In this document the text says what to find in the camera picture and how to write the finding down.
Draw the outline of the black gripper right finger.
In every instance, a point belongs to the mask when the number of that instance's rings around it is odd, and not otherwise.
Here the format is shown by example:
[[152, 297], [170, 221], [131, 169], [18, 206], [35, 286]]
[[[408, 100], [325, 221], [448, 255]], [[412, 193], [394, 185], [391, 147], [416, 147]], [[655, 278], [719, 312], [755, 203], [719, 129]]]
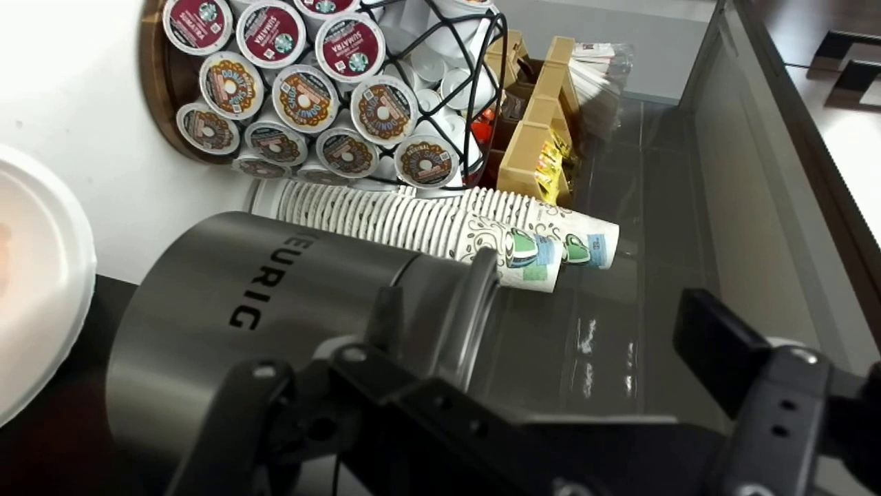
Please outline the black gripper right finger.
[[833, 457], [881, 496], [881, 363], [839, 370], [804, 345], [770, 345], [708, 289], [682, 289], [675, 351], [733, 418], [711, 496], [811, 496]]

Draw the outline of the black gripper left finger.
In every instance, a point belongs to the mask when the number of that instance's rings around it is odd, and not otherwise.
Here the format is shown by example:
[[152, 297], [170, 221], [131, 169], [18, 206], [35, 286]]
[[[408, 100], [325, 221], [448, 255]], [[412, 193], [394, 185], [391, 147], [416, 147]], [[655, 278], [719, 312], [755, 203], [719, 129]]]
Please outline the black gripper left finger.
[[165, 496], [289, 496], [328, 455], [372, 496], [715, 496], [720, 447], [675, 421], [512, 425], [354, 342], [230, 367]]

